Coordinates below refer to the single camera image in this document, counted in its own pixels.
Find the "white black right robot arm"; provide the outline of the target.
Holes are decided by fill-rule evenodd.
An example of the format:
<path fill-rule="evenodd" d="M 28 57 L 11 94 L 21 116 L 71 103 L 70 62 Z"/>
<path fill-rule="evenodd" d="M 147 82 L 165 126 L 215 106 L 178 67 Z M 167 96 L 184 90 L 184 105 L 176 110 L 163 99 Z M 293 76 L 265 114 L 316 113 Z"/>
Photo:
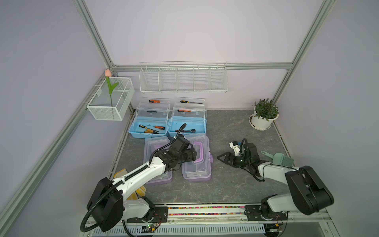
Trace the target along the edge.
<path fill-rule="evenodd" d="M 255 144 L 246 139 L 240 143 L 233 141 L 230 147 L 233 152 L 219 155 L 219 161 L 248 172 L 258 182 L 271 179 L 289 188 L 287 194 L 262 199 L 258 210 L 246 207 L 246 216 L 254 214 L 270 221 L 280 214 L 287 216 L 289 212 L 299 211 L 304 215 L 312 215 L 334 204 L 332 193 L 312 167 L 284 166 L 264 161 L 260 159 Z"/>

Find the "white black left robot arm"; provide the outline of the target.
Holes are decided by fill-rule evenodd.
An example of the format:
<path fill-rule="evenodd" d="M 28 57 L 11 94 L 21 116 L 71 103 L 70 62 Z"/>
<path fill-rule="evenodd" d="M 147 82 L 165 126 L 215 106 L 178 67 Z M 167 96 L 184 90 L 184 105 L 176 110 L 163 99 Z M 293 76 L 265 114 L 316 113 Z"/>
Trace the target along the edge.
<path fill-rule="evenodd" d="M 174 139 L 154 150 L 143 165 L 119 178 L 101 179 L 87 204 L 80 231 L 85 233 L 99 227 L 106 232 L 120 221 L 132 218 L 152 221 L 156 206 L 147 197 L 132 200 L 129 197 L 157 176 L 196 160 L 195 148 L 182 134 L 185 127 L 182 124 Z"/>

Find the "purple toolbox with wrench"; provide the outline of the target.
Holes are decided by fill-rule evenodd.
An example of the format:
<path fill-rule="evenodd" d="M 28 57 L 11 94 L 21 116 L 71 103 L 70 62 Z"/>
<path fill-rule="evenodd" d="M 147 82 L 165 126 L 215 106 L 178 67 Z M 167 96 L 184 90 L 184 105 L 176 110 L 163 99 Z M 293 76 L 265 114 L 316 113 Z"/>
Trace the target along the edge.
<path fill-rule="evenodd" d="M 196 160 L 183 164 L 182 175 L 189 182 L 208 181 L 212 176 L 211 164 L 213 157 L 210 153 L 209 138 L 205 133 L 186 135 L 196 151 Z"/>

